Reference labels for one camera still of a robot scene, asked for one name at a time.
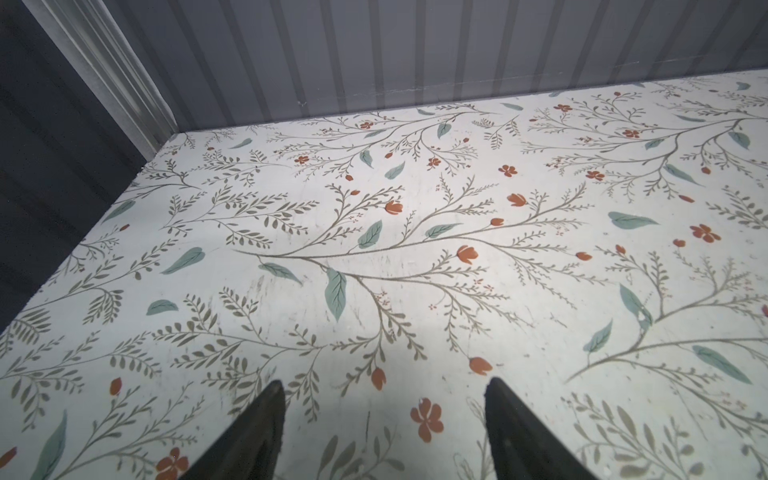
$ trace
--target floral patterned floor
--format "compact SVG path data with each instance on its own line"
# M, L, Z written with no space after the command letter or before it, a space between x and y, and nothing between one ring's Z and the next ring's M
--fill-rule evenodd
M0 478L494 478L500 376L602 478L766 478L768 71L181 134L0 337Z

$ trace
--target vertical stripe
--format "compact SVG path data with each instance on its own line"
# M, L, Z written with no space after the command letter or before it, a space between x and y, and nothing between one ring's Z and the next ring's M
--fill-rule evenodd
M115 2L115 4L123 13L125 21L128 23L128 26L131 28L134 35L136 35L136 39L141 44L141 47L147 53L149 61L157 72L157 76L159 76L163 81L165 88L168 90L168 93L174 99L174 103L178 107L179 113L181 113L181 116L184 117L184 120L191 130L197 130L197 122L195 121L192 112L187 106L187 102L184 101L184 98L181 96L178 88L176 88L176 84L170 77L168 70L165 69L163 61L160 60L160 55L157 54L157 50L155 50L152 46L152 42L149 41L147 33L141 27L141 23L139 22L138 18L136 18L136 15L134 15L134 13L131 11L131 7L129 7L127 4L123 5L123 2Z
M549 51L552 48L554 34L558 30L558 23L560 22L560 15L563 12L564 5L565 0L554 0L554 7L552 8L552 15L549 17L549 25L547 26L544 43L541 45L541 51L538 53L536 70L533 73L533 80L531 81L531 92L538 91L538 86L541 83L541 76L544 74L544 67L547 66L547 58L549 57Z
M261 82L259 81L259 76L256 74L256 69L253 66L253 60L251 60L250 54L248 53L248 47L245 45L243 32L237 24L237 17L235 17L235 11L232 9L232 3L230 0L219 0L219 6L224 13L224 19L227 20L232 39L235 42L235 48L237 48L237 54L240 56L240 61L243 62L243 68L245 69L246 75L248 75L248 80L250 80L250 87L253 89L256 101L259 103L261 117L264 121L272 121L270 106L266 102L264 90L261 89Z
M507 7L507 20L504 23L504 33L502 33L502 46L498 50L496 73L493 77L493 88L491 89L491 94L494 96L501 94L502 91L502 80L507 69L509 44L512 42L512 32L515 29L515 18L518 15L519 3L520 0L509 0L509 6Z
M84 232L79 231L40 197L27 190L2 169L0 169L0 192L65 242L77 243L83 238Z
M768 22L768 9L766 9L765 13L763 13L763 16L760 18L760 20L757 21L755 28L752 29L750 35L746 38L746 40L744 40L744 43L741 44L733 58L731 58L728 66L726 67L727 70L733 70L739 65L741 57L747 50L750 49L752 43L755 41L755 38L757 38L757 35L759 35L760 31L763 30L766 22Z
M594 18L592 19L592 25L589 27L589 32L587 33L587 39L584 40L584 44L581 46L581 53L579 53L578 60L576 61L576 67L574 68L573 75L571 75L571 83L568 85L568 88L575 88L576 85L578 85L579 78L581 77L581 72L584 70L584 65L587 63L589 52L592 50L592 45L594 44L594 40L598 36L598 31L600 31L600 25L602 25L603 23L605 12L608 10L608 5L610 3L611 3L611 0L601 0L600 4L598 5L598 10L594 13Z
M48 60L43 57L40 51L27 43L25 40L24 32L18 27L18 25L16 25L16 22L13 21L13 17L4 17L3 23L14 36L14 38L18 41L18 43L24 48L27 56L35 63L35 65L37 65L45 77L58 89L58 91L61 93L61 96L69 102L75 111L77 111L80 117L85 121L86 124L88 124L96 136L98 136L104 145L106 145L107 148L114 154L115 158L117 158L120 163L127 167L131 173L136 174L140 170L140 167L136 165L134 161L125 154L125 152L123 152L122 148L120 145L118 145L114 138L104 129L104 127L98 123L93 115L91 115L91 112L88 111L88 109L83 105L77 94L75 94L72 89L69 88L69 85L67 85L64 79L56 72L56 70L53 69L51 64L48 63Z
M379 0L368 0L371 21L371 50L373 53L373 84L376 86L376 108L385 107L384 62L382 60L382 29L379 19Z
M462 25L458 31L458 54L456 55L456 76L453 79L453 101L462 99L464 84L464 69L467 65L467 49L469 47L469 24L472 22L472 0L464 0L462 8Z
M629 36L627 37L627 40L624 41L624 45L621 47L619 56L616 58L616 65L614 65L613 69L611 70L611 75L608 77L608 84L616 83L616 79L619 76L621 67L627 63L627 58L632 51L632 47L634 47L634 43L637 40L637 37L640 35L640 30L643 28L645 20L648 18L650 9L654 6L654 2L655 0L645 0L642 8L637 13L637 17L634 19L634 24L632 25L632 29L629 32Z
M280 37L280 44L283 46L283 56L288 64L288 72L290 73L290 79L293 82L293 90L296 92L296 99L299 102L301 116L305 118L309 117L310 110L307 107L304 87L301 84L299 65L296 63L296 56L293 54L293 45L291 44L290 35L288 34L288 24L286 23L286 16L283 13L283 6L280 4L280 0L270 0L270 7L272 7L272 16L275 20L275 26L277 27L277 35Z
M30 114L23 105L18 103L15 98L6 91L3 87L0 87L0 103L2 103L7 109L17 117L17 119L33 134L40 138L41 142L46 147L51 149L58 159L72 170L72 173L77 176L84 184L101 198L107 204L112 203L112 196L107 192L95 178L88 173L85 168L78 163L78 161L72 157L72 155L64 148L58 141L49 134L43 126L38 122L32 114Z
M688 23L690 14L694 12L694 8L696 7L696 4L698 2L699 0L688 0L688 3L685 4L685 8L683 8L683 13L680 14L680 17L677 19L677 22L675 22L674 27L672 27L672 32L670 33L670 36L667 38L667 41L664 42L664 46L661 47L659 54L656 56L656 60L651 65L648 74L645 76L646 80L653 80L654 78L656 78L659 72L659 68L661 68L661 64L664 63L665 60L667 60L667 56L670 54L670 51L674 46L674 42L677 41L677 39L680 37L680 34L683 32L683 28L685 28L685 24Z
M424 103L424 57L427 41L427 0L416 0L416 78L414 104Z
M686 75L693 75L696 73L696 70L699 68L699 64L710 52L712 45L714 45L717 37L720 36L720 33L723 32L723 29L728 24L728 21L730 21L730 18L733 17L733 13L737 8L739 8L740 3L741 0L731 0L731 2L728 4L728 8L726 8L726 11L723 13L723 16L720 17L720 21L717 22L717 25L715 25L715 28L712 30L712 33L710 33L710 36L707 37L704 45L701 46L699 54L696 56L696 58L694 58L694 61L691 62L688 70L686 70Z
M187 40L187 44L189 45L190 50L192 51L192 55L197 62L197 66L200 67L200 71L203 73L203 77L205 78L206 83L208 83L210 92L214 94L216 103L219 104L219 109L221 110L221 114L224 116L224 120L227 121L227 125L235 125L235 119L232 117L232 112L227 105L227 101L224 100L224 95L221 93L221 88L216 82L214 73L211 71L208 62L205 59L205 55L203 55L203 50L200 48L200 42L197 41L197 37L194 35L194 30L192 30L192 25L190 25L189 20L187 20L187 16L184 14L184 10L181 9L181 5L179 5L178 0L167 1L171 11L174 13L176 23L178 23L179 28L181 28L181 33L184 34L184 38Z
M326 31L328 59L331 64L333 85L336 87L336 101L339 102L339 113L345 114L347 112L346 93L344 92L344 80L341 76L341 61L339 60L339 46L336 43L336 29L333 27L331 0L320 0L320 16L323 17L323 28Z

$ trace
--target dark gray wall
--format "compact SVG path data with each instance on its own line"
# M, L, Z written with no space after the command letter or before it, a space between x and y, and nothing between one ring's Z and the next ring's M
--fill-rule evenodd
M0 2L0 330L144 158L21 0Z
M182 131L768 65L766 0L105 0Z

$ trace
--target gray striped wall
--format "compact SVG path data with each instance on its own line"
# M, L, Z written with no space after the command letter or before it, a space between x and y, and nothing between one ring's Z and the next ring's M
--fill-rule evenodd
M182 131L768 65L766 0L105 0Z

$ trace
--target teal leaf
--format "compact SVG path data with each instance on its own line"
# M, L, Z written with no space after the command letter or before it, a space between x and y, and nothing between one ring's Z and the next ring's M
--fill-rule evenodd
M176 306L176 303L165 299L155 300L149 304L149 308L147 308L147 315L157 315L158 313L170 312L171 310L174 312L179 311L179 307Z
M203 258L205 258L205 252L203 252L203 249L200 247L190 248L184 255L179 257L179 260L176 260L173 265L169 266L161 273L168 275L169 273L177 272L186 266L190 266L193 263L201 261Z
M709 363L711 366L725 373L726 375L735 378L736 380L744 383L752 382L741 370L735 367L734 364L729 362L724 356L720 355L712 349L708 349L706 346L694 345L694 353L704 363Z
M303 285L301 283L301 280L296 278L296 275L293 275L293 272L288 270L286 267L282 265L278 265L277 263L262 263L259 265L259 268L262 270L265 270L269 273L272 273L274 276L278 278L287 278L288 280L293 280L294 282L297 282L299 285Z
M376 242L379 241L379 235L381 232L382 221L379 220L378 222L368 227L368 230L366 230L362 237L357 240L357 244L360 245L360 248L373 247L376 245Z
M385 177L389 178L390 180L395 180L395 177L400 175L402 173L402 169L406 167L406 163L402 162L397 167L394 167L390 171L384 174Z
M675 167L672 164L664 165L664 169L666 171L668 171L669 173L673 174L677 178L682 178L685 181L689 181L692 184L696 184L696 181L694 180L693 177L691 177L689 174L685 173L684 171L682 171L681 169Z
M635 318L640 314L645 317L645 320L640 321L640 327L643 331L647 330L654 322L654 318L648 309L645 308L640 299L637 298L637 295L624 285L619 284L619 294L621 295L621 301L624 302L624 306L627 307L627 310L629 310Z
M657 138L656 140L651 140L651 141L649 141L648 143L645 144L645 149L649 150L651 148L656 148L659 145L661 145L661 142L663 142L663 141L664 141L663 138Z
M621 212L608 212L608 216L613 220L613 225L622 230L632 230L634 228L645 227L646 225L658 225L658 223L648 217L636 217Z
M364 150L360 152L360 160L369 167L373 168L373 157L371 157L371 152L369 150Z
M51 477L58 461L61 459L61 454L64 453L66 439L67 411L65 410L61 423L58 424L56 430L53 431L48 441L43 445L40 457L38 458L38 466L35 467L35 471L32 472L29 480L46 480Z
M698 121L698 122L704 121L703 118L691 118L691 117L686 117L685 115L675 115L675 117L681 118L681 119L687 120L687 121Z
M134 202L133 200L129 200L127 202L123 202L122 204L120 204L119 207L117 207L114 210L112 210L112 213L107 215L107 218L105 218L102 221L102 223L106 222L107 220L109 220L111 218L115 218L117 215L124 214L126 211L128 211L135 204L136 204L136 202Z
M445 122L441 123L439 127L437 127L437 138L442 137L443 135L447 134L451 131L451 124L447 124Z
M750 138L747 137L746 134L743 134L739 131L729 131L728 136L733 138L733 141L746 148L747 150L750 149Z
M608 343L608 339L611 338L611 327L613 327L613 325L614 321L611 320L605 327L595 332L592 336L592 340L590 340L587 345L584 345L584 351L595 353L603 348L605 344Z
M346 277L343 273L328 269L328 286L326 287L326 303L336 321L346 306Z
M460 223L449 223L446 225L435 225L434 227L427 230L426 236L428 238L437 238L441 235L443 235L448 230L451 230L456 225L461 225Z
M246 138L245 140L241 141L239 144L235 145L234 147L230 147L230 148L240 148L240 147L245 147L245 146L246 146L246 145L248 145L248 144L249 144L251 141L252 141L252 140L251 140L250 138Z

